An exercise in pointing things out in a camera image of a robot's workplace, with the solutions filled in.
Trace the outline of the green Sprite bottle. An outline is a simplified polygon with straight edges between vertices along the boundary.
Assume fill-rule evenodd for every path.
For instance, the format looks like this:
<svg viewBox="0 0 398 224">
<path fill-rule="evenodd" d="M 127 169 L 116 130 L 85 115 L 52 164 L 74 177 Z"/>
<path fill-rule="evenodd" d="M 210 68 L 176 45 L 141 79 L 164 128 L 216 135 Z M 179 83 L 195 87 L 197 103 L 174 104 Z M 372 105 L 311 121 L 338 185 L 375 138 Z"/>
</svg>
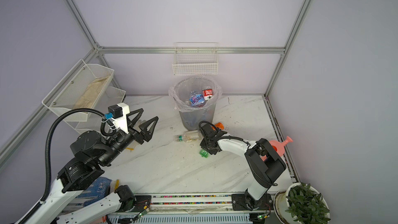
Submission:
<svg viewBox="0 0 398 224">
<path fill-rule="evenodd" d="M 203 158 L 208 158 L 208 156 L 209 156 L 208 151 L 206 151 L 206 150 L 204 150 L 204 149 L 201 149 L 200 152 L 199 152 L 199 154 L 200 154 L 201 157 L 203 157 Z"/>
</svg>

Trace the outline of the orange label juice bottle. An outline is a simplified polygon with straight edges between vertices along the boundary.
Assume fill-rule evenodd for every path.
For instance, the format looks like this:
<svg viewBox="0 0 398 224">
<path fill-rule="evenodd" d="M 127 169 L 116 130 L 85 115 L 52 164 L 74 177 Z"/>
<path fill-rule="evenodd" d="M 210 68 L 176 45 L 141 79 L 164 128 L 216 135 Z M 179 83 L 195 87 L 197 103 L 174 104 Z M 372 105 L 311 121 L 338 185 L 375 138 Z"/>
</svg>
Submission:
<svg viewBox="0 0 398 224">
<path fill-rule="evenodd" d="M 221 129 L 221 130 L 223 130 L 224 129 L 224 126 L 223 126 L 223 124 L 222 123 L 216 123 L 215 124 L 215 127 L 217 127 L 217 128 L 219 128 L 219 129 Z"/>
</svg>

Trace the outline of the clear green cap bottle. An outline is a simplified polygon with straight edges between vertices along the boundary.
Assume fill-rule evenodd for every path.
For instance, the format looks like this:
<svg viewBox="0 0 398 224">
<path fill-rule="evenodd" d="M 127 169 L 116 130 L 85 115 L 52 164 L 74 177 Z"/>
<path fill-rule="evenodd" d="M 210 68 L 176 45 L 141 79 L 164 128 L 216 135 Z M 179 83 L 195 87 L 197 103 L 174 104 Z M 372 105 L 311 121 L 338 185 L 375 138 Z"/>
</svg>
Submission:
<svg viewBox="0 0 398 224">
<path fill-rule="evenodd" d="M 186 131 L 183 134 L 174 136 L 176 142 L 194 142 L 201 141 L 203 136 L 199 130 Z"/>
</svg>

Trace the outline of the large crushed blue label bottle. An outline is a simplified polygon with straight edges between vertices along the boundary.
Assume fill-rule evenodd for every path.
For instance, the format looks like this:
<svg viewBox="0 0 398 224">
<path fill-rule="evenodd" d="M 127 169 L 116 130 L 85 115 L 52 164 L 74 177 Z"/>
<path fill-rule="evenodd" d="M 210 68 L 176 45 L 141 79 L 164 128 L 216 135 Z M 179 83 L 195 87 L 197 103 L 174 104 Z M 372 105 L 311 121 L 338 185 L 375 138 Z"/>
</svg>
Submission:
<svg viewBox="0 0 398 224">
<path fill-rule="evenodd" d="M 199 108 L 206 104 L 203 94 L 198 92 L 192 92 L 189 97 L 189 104 L 191 107 Z"/>
</svg>

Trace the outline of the red label clear bottle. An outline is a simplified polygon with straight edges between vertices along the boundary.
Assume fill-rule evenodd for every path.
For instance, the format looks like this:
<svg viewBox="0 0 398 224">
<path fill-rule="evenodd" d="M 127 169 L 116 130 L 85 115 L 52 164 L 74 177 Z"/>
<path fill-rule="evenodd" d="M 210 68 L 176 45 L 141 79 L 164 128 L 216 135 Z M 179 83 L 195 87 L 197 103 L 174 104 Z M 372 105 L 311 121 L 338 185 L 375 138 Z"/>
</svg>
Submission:
<svg viewBox="0 0 398 224">
<path fill-rule="evenodd" d="M 205 101 L 208 101 L 213 98 L 214 92 L 212 88 L 207 88 L 202 91 L 203 97 Z"/>
</svg>

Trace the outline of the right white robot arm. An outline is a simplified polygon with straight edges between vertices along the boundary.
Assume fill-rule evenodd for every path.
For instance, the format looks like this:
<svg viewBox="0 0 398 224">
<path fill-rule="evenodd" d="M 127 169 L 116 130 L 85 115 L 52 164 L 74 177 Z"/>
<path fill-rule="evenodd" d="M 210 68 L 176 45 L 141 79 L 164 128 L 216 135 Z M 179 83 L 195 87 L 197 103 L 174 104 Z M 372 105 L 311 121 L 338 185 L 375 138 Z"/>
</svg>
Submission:
<svg viewBox="0 0 398 224">
<path fill-rule="evenodd" d="M 199 131 L 203 136 L 200 146 L 210 155 L 225 151 L 246 159 L 254 180 L 245 190 L 243 202 L 237 203 L 249 211 L 258 210 L 287 168 L 282 157 L 266 139 L 249 141 L 232 136 L 208 121 L 199 123 Z"/>
</svg>

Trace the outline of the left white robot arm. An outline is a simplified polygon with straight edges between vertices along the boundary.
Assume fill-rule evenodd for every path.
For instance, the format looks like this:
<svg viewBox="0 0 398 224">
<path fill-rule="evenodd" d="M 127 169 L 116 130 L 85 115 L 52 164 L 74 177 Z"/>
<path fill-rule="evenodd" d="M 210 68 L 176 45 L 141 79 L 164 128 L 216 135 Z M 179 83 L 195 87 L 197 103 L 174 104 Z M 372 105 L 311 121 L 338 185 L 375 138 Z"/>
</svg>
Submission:
<svg viewBox="0 0 398 224">
<path fill-rule="evenodd" d="M 124 103 L 112 105 L 104 114 L 92 108 L 77 108 L 58 117 L 49 129 L 45 143 L 46 182 L 42 197 L 17 222 L 19 224 L 88 224 L 107 214 L 128 212 L 138 205 L 129 186 L 122 185 L 100 201 L 92 203 L 67 215 L 63 209 L 93 182 L 104 174 L 104 167 L 112 162 L 132 143 L 143 144 L 152 139 L 157 116 L 143 122 L 136 130 L 135 124 L 144 110 L 130 111 Z M 51 143 L 54 132 L 66 117 L 76 113 L 92 113 L 101 117 L 100 131 L 86 131 L 71 144 L 74 154 L 58 173 L 51 176 Z"/>
</svg>

